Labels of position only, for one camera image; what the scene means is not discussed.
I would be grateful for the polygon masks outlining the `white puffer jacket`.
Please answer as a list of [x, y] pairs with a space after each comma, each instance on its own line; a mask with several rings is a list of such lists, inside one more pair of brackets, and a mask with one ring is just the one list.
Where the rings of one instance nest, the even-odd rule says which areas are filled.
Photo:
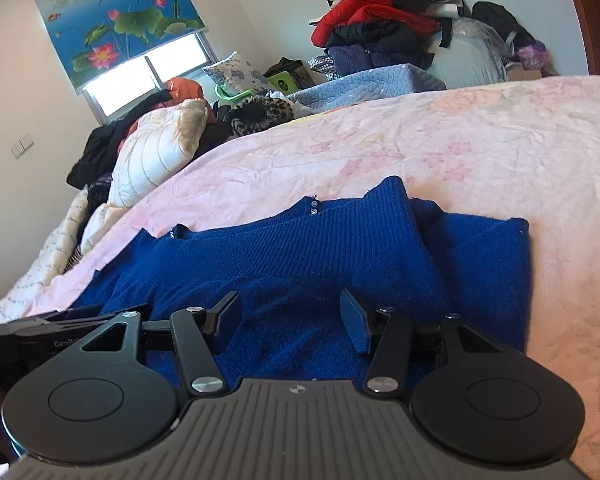
[[140, 118], [122, 145], [106, 202], [87, 222], [81, 252], [90, 252], [131, 208], [193, 160], [207, 120], [202, 99], [158, 108]]

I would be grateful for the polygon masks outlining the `red jacket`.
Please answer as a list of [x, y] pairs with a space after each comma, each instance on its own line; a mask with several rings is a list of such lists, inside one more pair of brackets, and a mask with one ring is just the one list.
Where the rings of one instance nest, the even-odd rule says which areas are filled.
[[402, 11], [391, 0], [340, 0], [315, 25], [311, 34], [314, 47], [324, 48], [338, 26], [394, 21], [409, 27], [417, 37], [425, 38], [439, 29], [438, 22], [420, 13]]

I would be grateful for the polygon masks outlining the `orange garment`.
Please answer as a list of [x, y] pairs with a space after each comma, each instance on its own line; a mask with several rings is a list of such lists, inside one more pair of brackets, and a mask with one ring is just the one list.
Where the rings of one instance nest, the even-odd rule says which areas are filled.
[[204, 90], [197, 81], [184, 77], [173, 77], [166, 82], [171, 99], [166, 106], [175, 106], [186, 100], [203, 99]]

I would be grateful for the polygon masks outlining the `dark clothes pile by wall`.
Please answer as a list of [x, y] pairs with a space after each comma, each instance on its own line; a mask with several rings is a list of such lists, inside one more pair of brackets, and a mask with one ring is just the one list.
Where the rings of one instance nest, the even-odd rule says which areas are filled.
[[[340, 0], [326, 1], [329, 11]], [[327, 46], [320, 48], [336, 75], [412, 64], [442, 80], [446, 88], [456, 89], [535, 80], [553, 73], [545, 44], [505, 6], [490, 1], [470, 6], [465, 0], [391, 0], [391, 4], [433, 18], [439, 29], [419, 38], [394, 21], [338, 26]]]

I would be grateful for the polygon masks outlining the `light blue blanket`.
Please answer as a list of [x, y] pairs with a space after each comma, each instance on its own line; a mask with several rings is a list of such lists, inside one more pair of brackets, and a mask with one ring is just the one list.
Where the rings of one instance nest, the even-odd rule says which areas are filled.
[[396, 98], [407, 94], [443, 91], [445, 83], [412, 64], [371, 68], [291, 93], [288, 99], [323, 113], [367, 101]]

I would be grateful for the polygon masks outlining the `blue knit sweater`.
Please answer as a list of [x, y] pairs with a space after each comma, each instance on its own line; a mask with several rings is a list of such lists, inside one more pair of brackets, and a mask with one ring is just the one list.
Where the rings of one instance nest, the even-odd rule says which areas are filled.
[[216, 362], [242, 378], [351, 379], [368, 362], [344, 328], [339, 297], [421, 323], [457, 313], [516, 349], [529, 323], [528, 222], [450, 214], [388, 177], [360, 198], [302, 198], [256, 222], [202, 232], [138, 232], [74, 302], [103, 314], [147, 304], [154, 320], [210, 307], [229, 292], [242, 319]]

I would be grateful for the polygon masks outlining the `floral pillow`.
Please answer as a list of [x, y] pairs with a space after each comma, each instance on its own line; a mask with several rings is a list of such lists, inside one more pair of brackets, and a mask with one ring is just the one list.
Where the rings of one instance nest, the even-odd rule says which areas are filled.
[[204, 72], [229, 96], [237, 96], [248, 90], [257, 92], [275, 90], [260, 70], [246, 61], [237, 51], [222, 61], [206, 66]]

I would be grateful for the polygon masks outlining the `pink bed sheet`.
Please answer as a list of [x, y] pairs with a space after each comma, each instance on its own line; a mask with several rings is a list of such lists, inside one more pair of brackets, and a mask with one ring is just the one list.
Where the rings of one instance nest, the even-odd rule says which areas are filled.
[[408, 94], [227, 142], [134, 206], [73, 270], [0, 323], [68, 307], [139, 230], [222, 228], [302, 197], [358, 197], [388, 176], [442, 209], [528, 220], [528, 351], [586, 409], [573, 458], [600, 479], [600, 76]]

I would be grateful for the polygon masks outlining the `leopard fuzzy garment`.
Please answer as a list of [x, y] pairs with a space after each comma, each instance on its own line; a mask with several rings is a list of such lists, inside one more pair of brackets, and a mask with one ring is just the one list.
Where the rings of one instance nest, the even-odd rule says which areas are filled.
[[223, 118], [235, 136], [249, 136], [286, 124], [293, 119], [294, 111], [287, 101], [269, 96], [252, 96]]

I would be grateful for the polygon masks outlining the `black clothes pile on bed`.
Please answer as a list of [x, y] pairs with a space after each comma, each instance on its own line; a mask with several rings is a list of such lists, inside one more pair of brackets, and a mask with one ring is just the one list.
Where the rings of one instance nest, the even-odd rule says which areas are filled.
[[118, 158], [118, 147], [134, 122], [170, 99], [169, 90], [152, 92], [121, 118], [94, 129], [86, 141], [82, 156], [66, 177], [68, 185], [82, 190], [104, 174], [110, 174]]

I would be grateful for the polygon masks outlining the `window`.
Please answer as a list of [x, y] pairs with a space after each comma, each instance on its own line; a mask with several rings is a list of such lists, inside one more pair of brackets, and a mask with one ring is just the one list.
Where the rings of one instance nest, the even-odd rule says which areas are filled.
[[119, 118], [143, 98], [166, 88], [173, 77], [196, 79], [218, 57], [202, 32], [151, 49], [143, 56], [124, 62], [81, 89], [100, 124]]

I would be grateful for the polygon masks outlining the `green box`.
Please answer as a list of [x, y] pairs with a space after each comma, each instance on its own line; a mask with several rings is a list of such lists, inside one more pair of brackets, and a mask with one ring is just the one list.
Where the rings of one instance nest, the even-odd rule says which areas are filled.
[[314, 80], [301, 60], [281, 58], [264, 73], [264, 76], [283, 94], [291, 94], [314, 86]]

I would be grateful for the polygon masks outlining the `white quilt with script print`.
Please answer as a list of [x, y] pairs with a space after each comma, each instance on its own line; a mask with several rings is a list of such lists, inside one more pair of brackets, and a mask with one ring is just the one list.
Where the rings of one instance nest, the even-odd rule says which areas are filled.
[[46, 238], [29, 270], [0, 300], [0, 324], [28, 316], [36, 297], [53, 278], [65, 272], [76, 249], [79, 227], [86, 211], [87, 188], [84, 188], [76, 194], [59, 226]]

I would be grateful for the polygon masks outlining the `lotus print roller blind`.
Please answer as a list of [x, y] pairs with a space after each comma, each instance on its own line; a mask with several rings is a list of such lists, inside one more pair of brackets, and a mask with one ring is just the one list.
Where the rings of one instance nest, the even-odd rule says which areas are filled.
[[34, 0], [73, 88], [206, 28], [192, 0]]

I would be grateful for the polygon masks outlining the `wall light switch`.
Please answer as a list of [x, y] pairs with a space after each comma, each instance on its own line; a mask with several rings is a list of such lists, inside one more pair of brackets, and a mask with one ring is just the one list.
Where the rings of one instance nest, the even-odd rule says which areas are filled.
[[30, 136], [29, 133], [27, 133], [20, 139], [18, 139], [14, 144], [12, 144], [12, 146], [10, 147], [10, 151], [12, 152], [12, 156], [14, 156], [15, 159], [18, 159], [24, 153], [27, 153], [27, 151], [29, 151], [33, 145], [33, 138], [32, 136]]

